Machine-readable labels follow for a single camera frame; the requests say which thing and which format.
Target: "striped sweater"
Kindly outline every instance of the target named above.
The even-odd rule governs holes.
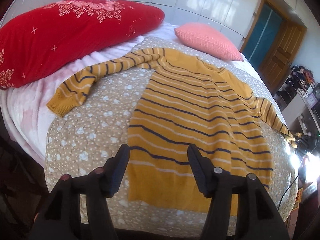
[[[187,158],[195,143],[202,155],[231,174],[255,173],[266,188],[272,157],[259,120],[292,136],[272,104],[225,68],[174,49],[150,48],[89,66],[61,84],[47,106],[64,116],[80,106],[94,82],[137,66],[155,69],[130,119],[129,200],[163,208],[207,212]],[[233,201],[231,214],[236,214]]]

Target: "cable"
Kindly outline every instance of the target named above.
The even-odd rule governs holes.
[[[280,202],[279,202],[278,210],[279,210],[279,208],[280,208],[281,201],[282,201],[284,195],[287,193],[287,191],[289,190],[289,188],[291,188],[291,186],[294,184],[294,182],[297,180],[298,177],[299,177],[299,175],[297,175],[297,177],[294,179],[294,181],[290,184],[290,186],[287,188],[287,190],[283,193],[283,195],[282,195],[282,197],[281,197],[281,199],[280,199]]]
[[[311,151],[311,153],[316,149],[316,147],[317,147],[318,144],[319,144],[319,141],[320,141],[320,138],[318,137],[318,138],[317,138],[316,146],[313,148],[313,150]],[[299,177],[299,174],[298,174],[297,177],[293,180],[293,182],[290,184],[290,186],[287,188],[287,190],[283,193],[283,195],[282,195],[282,197],[281,197],[281,199],[280,199],[280,202],[279,202],[278,210],[279,210],[279,208],[280,208],[281,201],[282,201],[284,195],[285,195],[285,194],[287,193],[287,191],[291,188],[291,186],[294,184],[294,182],[297,180],[298,177]]]

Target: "clock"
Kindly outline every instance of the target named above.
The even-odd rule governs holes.
[[[312,93],[310,96],[307,97],[306,102],[310,108],[313,108],[316,105],[316,103],[318,103],[318,99],[316,98],[315,94]]]
[[[316,86],[316,88],[313,90],[313,94],[315,95],[316,99],[320,100],[320,83]]]

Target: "door frame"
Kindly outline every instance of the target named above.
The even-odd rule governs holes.
[[[250,36],[251,36],[251,34],[253,32],[253,29],[256,26],[257,21],[258,21],[258,19],[260,17],[260,14],[261,14],[261,11],[262,11],[262,7],[263,7],[263,5],[265,3],[268,4],[268,6],[270,6],[274,11],[276,11],[282,17],[282,19],[284,21],[289,21],[289,16],[284,11],[282,11],[279,7],[277,7],[277,5],[274,2],[272,2],[271,0],[261,0],[259,8],[257,10],[257,13],[256,13],[256,15],[254,17],[254,20],[252,22],[250,30],[249,30],[249,32],[247,34],[247,37],[245,38],[244,43],[241,46],[241,49],[240,49],[241,53],[244,50],[245,46],[247,45],[247,43],[248,43],[248,41],[250,39]]]

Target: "screw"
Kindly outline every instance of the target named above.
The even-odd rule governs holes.
[[[253,174],[253,173],[250,173],[248,175],[248,177],[249,177],[249,179],[252,179],[252,180],[255,180],[257,178],[257,176],[255,174]]]
[[[93,172],[96,174],[101,174],[104,172],[104,169],[102,167],[98,167],[98,168],[94,169]]]
[[[213,169],[213,171],[214,171],[214,173],[220,174],[220,173],[223,172],[223,169],[221,169],[220,167],[215,167],[215,168]]]
[[[61,176],[60,178],[61,180],[68,180],[68,179],[71,179],[71,175],[70,174],[64,174]]]

